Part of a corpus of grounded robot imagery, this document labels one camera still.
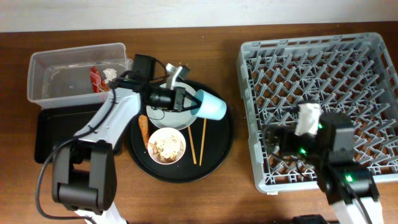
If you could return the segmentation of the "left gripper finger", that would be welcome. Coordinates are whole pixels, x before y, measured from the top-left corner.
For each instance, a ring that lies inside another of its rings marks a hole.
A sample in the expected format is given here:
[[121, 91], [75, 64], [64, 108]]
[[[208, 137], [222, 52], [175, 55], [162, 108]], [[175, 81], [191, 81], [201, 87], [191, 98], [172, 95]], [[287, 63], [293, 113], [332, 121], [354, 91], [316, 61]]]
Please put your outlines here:
[[196, 110], [199, 109], [199, 104], [195, 104], [195, 105], [191, 105], [188, 107], [181, 107], [180, 112], [184, 112], [184, 111], [191, 111], [191, 110]]
[[195, 95], [192, 95], [187, 91], [185, 92], [185, 98], [191, 100], [192, 102], [200, 102], [200, 100]]

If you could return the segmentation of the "light blue plastic cup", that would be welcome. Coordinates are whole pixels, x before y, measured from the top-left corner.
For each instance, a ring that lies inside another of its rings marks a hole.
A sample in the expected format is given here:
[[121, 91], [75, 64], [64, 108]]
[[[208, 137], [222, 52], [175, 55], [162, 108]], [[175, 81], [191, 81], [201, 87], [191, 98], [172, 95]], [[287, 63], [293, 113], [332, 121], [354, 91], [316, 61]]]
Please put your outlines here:
[[225, 101], [204, 90], [198, 90], [194, 97], [200, 101], [201, 105], [190, 111], [192, 116], [216, 121], [225, 116], [227, 109]]

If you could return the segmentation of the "pink bowl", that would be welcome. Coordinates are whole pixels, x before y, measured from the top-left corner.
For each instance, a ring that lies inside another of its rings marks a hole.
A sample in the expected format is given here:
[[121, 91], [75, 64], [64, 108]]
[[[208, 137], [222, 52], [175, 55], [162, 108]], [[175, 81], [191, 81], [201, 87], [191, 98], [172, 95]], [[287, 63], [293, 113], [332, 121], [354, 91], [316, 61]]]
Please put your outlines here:
[[156, 163], [170, 165], [183, 157], [186, 146], [186, 140], [179, 130], [160, 128], [150, 136], [147, 150]]

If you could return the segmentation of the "food scraps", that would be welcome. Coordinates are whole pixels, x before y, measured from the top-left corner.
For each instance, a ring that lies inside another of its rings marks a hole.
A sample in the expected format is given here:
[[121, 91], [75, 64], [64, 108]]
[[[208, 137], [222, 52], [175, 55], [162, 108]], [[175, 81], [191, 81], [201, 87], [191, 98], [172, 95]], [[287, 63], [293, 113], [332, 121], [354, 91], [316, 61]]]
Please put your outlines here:
[[163, 164], [179, 160], [185, 152], [185, 143], [176, 135], [169, 135], [149, 141], [152, 156]]

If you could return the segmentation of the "white tissue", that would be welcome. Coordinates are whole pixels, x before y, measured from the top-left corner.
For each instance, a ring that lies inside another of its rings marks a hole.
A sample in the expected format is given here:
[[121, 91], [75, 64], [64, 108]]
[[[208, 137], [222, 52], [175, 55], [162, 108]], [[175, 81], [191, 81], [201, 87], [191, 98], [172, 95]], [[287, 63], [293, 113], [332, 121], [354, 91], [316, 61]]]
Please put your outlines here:
[[114, 80], [117, 77], [117, 71], [113, 68], [107, 68], [103, 70], [103, 73], [106, 77], [106, 79], [104, 80], [106, 84], [108, 84], [110, 81]]

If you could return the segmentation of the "red snack wrapper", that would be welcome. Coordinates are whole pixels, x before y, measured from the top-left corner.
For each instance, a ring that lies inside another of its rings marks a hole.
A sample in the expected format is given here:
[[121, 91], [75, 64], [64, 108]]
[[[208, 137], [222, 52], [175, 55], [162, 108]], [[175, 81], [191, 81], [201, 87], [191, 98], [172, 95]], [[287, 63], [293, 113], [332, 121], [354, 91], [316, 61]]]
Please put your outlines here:
[[95, 66], [90, 68], [90, 80], [92, 89], [95, 93], [109, 91], [109, 87], [107, 84], [105, 84], [105, 81], [102, 79], [98, 69]]

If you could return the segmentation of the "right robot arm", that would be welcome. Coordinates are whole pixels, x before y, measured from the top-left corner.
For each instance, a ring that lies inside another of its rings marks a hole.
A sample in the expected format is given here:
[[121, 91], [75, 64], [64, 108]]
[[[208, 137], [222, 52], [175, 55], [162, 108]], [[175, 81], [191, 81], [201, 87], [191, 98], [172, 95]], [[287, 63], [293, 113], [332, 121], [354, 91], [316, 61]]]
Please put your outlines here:
[[325, 113], [315, 133], [295, 133], [289, 126], [268, 125], [263, 141], [280, 161], [306, 162], [314, 167], [317, 185], [340, 223], [383, 223], [379, 191], [372, 173], [354, 160], [354, 126], [343, 113]]

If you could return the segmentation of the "clear plastic waste bin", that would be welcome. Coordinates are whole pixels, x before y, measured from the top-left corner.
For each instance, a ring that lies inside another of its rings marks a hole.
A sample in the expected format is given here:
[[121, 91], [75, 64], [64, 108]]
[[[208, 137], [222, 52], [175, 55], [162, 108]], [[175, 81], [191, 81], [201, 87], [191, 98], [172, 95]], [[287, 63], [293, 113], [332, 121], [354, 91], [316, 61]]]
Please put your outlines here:
[[96, 93], [90, 80], [90, 68], [118, 75], [131, 69], [123, 43], [89, 45], [49, 50], [32, 54], [27, 77], [27, 99], [43, 109], [103, 103], [107, 93]]

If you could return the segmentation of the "right wooden chopstick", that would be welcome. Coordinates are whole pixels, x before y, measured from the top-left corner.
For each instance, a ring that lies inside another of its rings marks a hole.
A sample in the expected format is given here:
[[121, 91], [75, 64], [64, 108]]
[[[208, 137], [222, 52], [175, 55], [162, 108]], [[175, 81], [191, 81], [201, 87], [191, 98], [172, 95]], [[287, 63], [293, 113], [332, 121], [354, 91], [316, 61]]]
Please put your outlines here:
[[205, 145], [206, 124], [207, 124], [207, 119], [205, 118], [203, 120], [203, 129], [202, 129], [202, 136], [201, 136], [200, 163], [199, 163], [200, 166], [202, 165], [202, 161], [203, 161], [203, 151], [204, 151], [204, 145]]

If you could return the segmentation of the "wooden chopstick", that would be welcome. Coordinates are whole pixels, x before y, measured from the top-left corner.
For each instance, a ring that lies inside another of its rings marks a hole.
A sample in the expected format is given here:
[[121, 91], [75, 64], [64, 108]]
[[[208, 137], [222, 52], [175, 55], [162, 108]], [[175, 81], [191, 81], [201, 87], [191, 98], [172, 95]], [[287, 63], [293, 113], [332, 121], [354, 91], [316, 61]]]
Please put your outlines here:
[[190, 147], [191, 147], [191, 151], [192, 151], [192, 158], [193, 158], [193, 163], [197, 164], [197, 159], [196, 159], [196, 155], [195, 155], [195, 148], [194, 148], [194, 143], [193, 143], [193, 136], [192, 136], [192, 131], [191, 131], [191, 127], [188, 126], [188, 136], [189, 136], [189, 140], [190, 140]]
[[207, 124], [207, 119], [205, 118], [203, 120], [203, 129], [202, 129], [202, 136], [201, 136], [200, 163], [199, 163], [200, 166], [202, 165], [202, 161], [203, 161], [203, 151], [204, 151], [204, 145], [205, 145], [206, 124]]

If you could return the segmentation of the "grey round plate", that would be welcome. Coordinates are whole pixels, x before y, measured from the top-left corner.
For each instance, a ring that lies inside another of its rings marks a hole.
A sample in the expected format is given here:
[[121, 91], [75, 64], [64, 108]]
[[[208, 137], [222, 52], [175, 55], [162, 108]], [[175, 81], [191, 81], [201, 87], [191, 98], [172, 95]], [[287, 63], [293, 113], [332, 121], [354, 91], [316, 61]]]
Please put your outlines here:
[[[159, 87], [165, 88], [166, 84], [161, 84]], [[188, 84], [177, 82], [175, 87], [183, 87], [187, 92], [195, 95], [196, 91]], [[148, 103], [148, 92], [145, 95], [146, 103]], [[185, 98], [184, 107], [192, 105], [192, 101]], [[153, 108], [149, 105], [146, 106], [146, 115], [149, 117], [150, 121], [158, 128], [174, 128], [177, 130], [184, 129], [191, 125], [196, 117], [192, 116], [190, 111], [164, 111], [160, 108]]]

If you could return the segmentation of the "left wooden chopstick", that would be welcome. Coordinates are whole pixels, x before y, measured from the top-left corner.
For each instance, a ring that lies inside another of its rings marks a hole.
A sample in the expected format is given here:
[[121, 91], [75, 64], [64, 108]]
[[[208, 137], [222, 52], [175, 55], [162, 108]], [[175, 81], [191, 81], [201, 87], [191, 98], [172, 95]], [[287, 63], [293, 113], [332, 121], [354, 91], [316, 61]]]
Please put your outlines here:
[[188, 126], [188, 136], [189, 136], [189, 140], [190, 140], [190, 147], [191, 147], [191, 151], [192, 151], [192, 158], [193, 158], [193, 163], [197, 164], [197, 159], [196, 159], [196, 155], [195, 155], [195, 148], [194, 148], [194, 143], [193, 143], [193, 136], [192, 136], [192, 131], [191, 131], [191, 127]]

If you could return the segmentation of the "orange carrot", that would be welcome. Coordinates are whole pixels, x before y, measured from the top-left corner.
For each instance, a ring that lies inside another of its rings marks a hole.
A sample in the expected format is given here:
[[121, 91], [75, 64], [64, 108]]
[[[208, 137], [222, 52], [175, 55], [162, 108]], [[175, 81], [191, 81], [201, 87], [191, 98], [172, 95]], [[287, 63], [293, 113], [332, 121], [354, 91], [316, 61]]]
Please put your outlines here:
[[139, 118], [138, 118], [138, 123], [139, 123], [139, 128], [141, 130], [144, 146], [147, 148], [148, 147], [149, 138], [150, 138], [148, 117], [143, 115], [143, 114], [140, 115]]

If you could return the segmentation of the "round black serving tray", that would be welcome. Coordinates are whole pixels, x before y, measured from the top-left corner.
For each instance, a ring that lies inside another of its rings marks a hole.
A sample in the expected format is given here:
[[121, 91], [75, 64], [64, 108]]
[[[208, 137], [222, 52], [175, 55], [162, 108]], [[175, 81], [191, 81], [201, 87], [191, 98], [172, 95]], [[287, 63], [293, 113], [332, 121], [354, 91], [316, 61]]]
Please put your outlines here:
[[182, 129], [187, 141], [187, 149], [183, 157], [174, 164], [160, 165], [147, 152], [135, 117], [125, 129], [124, 141], [133, 161], [148, 175], [166, 182], [183, 183], [201, 179], [216, 170], [228, 156], [234, 139], [234, 121], [230, 107], [219, 121], [208, 120], [206, 124], [203, 161], [200, 166], [200, 148], [203, 129], [202, 118], [197, 118], [190, 125], [195, 148], [197, 164], [193, 163], [188, 129]]

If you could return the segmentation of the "black rectangular tray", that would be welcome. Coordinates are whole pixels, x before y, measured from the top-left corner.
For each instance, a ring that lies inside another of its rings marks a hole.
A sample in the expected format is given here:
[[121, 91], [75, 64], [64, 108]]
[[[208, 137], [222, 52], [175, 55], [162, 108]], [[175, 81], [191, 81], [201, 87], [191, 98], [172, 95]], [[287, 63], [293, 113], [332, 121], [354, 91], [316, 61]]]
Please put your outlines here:
[[84, 127], [101, 106], [101, 103], [97, 103], [42, 110], [37, 120], [34, 153], [36, 163], [43, 164], [53, 148]]

